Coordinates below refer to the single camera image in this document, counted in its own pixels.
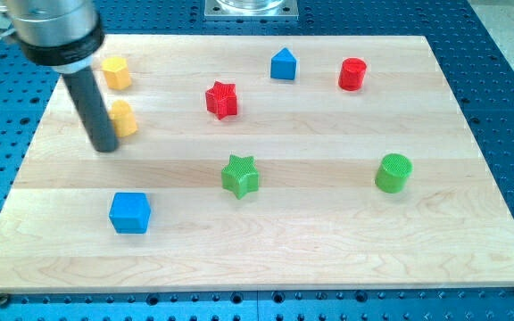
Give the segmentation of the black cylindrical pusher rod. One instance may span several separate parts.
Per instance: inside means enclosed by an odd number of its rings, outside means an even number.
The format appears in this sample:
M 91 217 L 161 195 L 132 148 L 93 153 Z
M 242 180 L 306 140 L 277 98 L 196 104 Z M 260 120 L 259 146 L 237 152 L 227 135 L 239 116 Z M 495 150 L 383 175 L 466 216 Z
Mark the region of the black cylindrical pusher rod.
M 114 152 L 119 141 L 90 67 L 62 75 L 75 109 L 94 149 Z

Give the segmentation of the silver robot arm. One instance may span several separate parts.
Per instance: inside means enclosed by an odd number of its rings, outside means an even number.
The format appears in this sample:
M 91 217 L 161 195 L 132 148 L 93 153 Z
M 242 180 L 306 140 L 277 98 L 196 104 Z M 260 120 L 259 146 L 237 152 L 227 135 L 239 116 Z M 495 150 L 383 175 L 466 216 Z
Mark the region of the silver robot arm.
M 2 37 L 26 58 L 61 74 L 87 136 L 98 152 L 119 146 L 91 69 L 105 34 L 91 0 L 3 0 L 0 14 L 11 22 Z

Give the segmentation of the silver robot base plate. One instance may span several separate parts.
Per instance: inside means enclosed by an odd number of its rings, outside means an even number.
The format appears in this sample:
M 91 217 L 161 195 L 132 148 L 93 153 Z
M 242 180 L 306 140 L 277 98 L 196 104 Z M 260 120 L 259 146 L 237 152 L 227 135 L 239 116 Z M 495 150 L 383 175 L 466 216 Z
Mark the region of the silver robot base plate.
M 207 21 L 297 20 L 297 0 L 205 0 Z

